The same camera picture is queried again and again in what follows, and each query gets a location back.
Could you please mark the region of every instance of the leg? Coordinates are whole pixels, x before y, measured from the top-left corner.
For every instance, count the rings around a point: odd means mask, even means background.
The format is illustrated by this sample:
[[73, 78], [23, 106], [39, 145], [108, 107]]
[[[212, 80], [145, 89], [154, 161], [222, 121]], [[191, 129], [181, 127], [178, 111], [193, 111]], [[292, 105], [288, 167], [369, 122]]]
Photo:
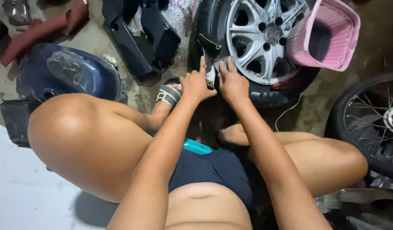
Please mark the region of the leg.
[[[222, 131], [221, 139], [249, 145], [242, 125]], [[351, 144], [310, 133], [275, 133], [295, 162], [299, 173], [314, 197], [351, 186], [367, 173], [367, 160]]]
[[119, 202], [131, 174], [170, 105], [156, 103], [144, 115], [121, 103], [86, 94], [54, 97], [31, 115], [30, 145], [54, 172], [84, 191]]

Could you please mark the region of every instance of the foot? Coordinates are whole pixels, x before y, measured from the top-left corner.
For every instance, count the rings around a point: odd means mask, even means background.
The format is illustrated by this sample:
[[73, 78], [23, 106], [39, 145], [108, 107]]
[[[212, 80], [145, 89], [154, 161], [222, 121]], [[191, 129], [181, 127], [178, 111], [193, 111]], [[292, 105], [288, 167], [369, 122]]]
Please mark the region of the foot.
[[[169, 86], [182, 90], [181, 84], [170, 84]], [[161, 128], [171, 110], [172, 107], [166, 102], [155, 103], [152, 113], [147, 115], [151, 123], [151, 128], [154, 131], [158, 131], [158, 129]]]
[[222, 129], [220, 131], [219, 139], [221, 142], [228, 142], [239, 146], [249, 145], [245, 130], [241, 124], [234, 124], [228, 128]]

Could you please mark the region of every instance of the hand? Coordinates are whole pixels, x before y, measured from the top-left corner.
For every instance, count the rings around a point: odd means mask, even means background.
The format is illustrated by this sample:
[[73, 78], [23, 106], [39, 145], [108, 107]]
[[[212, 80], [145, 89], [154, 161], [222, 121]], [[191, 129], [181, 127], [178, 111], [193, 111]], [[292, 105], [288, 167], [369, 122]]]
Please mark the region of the hand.
[[240, 99], [249, 99], [249, 81], [238, 74], [232, 61], [226, 61], [228, 69], [226, 69], [224, 62], [220, 62], [220, 92], [228, 103], [235, 102]]
[[182, 96], [190, 95], [191, 97], [197, 98], [199, 102], [213, 97], [217, 94], [216, 90], [209, 90], [206, 86], [205, 81], [205, 59], [201, 57], [201, 64], [199, 72], [193, 70], [191, 73], [187, 73], [185, 78], [180, 77], [182, 87]]

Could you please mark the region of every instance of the teal object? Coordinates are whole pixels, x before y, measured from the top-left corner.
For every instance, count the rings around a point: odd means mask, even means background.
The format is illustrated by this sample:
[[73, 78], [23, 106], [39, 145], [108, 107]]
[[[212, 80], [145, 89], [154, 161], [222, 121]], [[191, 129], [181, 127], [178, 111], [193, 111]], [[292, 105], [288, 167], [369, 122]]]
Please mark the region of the teal object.
[[185, 138], [183, 148], [200, 155], [214, 151], [212, 148], [188, 138]]

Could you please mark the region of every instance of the dark blue shorts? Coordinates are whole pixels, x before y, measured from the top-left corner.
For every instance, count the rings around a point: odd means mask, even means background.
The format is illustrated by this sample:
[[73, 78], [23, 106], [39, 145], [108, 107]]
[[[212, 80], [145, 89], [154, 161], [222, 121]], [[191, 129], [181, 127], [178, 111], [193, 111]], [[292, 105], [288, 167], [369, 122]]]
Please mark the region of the dark blue shorts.
[[183, 149], [169, 181], [169, 192], [198, 182], [213, 182], [229, 188], [248, 209], [270, 205], [265, 182], [247, 159], [246, 151], [234, 153], [220, 149], [200, 155]]

